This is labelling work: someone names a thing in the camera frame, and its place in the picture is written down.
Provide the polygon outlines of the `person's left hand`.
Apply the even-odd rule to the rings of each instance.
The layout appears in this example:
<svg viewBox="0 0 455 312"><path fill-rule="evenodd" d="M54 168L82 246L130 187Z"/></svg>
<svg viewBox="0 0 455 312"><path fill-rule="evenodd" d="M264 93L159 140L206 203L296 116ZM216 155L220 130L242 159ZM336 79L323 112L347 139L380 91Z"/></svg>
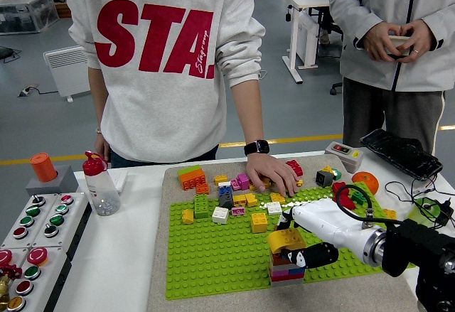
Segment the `person's left hand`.
<svg viewBox="0 0 455 312"><path fill-rule="evenodd" d="M268 177L273 181L282 196L292 197L299 190L296 185L298 176L291 166L269 154L248 155L246 173L259 192L265 190L265 184L260 176Z"/></svg>
<svg viewBox="0 0 455 312"><path fill-rule="evenodd" d="M428 25L422 20L412 21L401 26L400 35L410 37L402 45L396 47L401 63L413 63L430 51L436 43L436 38Z"/></svg>

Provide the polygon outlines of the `person's right hand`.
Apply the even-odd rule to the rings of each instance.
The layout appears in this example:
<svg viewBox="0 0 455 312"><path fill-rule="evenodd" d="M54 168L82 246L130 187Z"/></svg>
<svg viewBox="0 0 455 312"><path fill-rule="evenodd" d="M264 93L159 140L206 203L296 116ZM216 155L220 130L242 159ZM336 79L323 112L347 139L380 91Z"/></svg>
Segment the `person's right hand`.
<svg viewBox="0 0 455 312"><path fill-rule="evenodd" d="M394 47L389 32L393 32L396 36L401 35L401 26L380 22L373 26L363 36L363 47L371 60L378 62L392 62L394 58L390 55L401 56L401 52Z"/></svg>
<svg viewBox="0 0 455 312"><path fill-rule="evenodd" d="M95 150L97 154L110 162L110 146L102 134L97 134L95 138Z"/></svg>

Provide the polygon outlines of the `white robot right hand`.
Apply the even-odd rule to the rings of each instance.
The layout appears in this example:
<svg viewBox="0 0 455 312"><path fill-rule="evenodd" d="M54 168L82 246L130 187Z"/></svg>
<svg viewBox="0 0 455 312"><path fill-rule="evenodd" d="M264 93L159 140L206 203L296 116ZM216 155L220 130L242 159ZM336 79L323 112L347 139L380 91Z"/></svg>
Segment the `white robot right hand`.
<svg viewBox="0 0 455 312"><path fill-rule="evenodd" d="M364 264L378 267L382 264L386 231L377 225L364 228L357 217L348 216L332 199L324 198L284 211L277 229L285 230L295 222L337 249L348 248Z"/></svg>

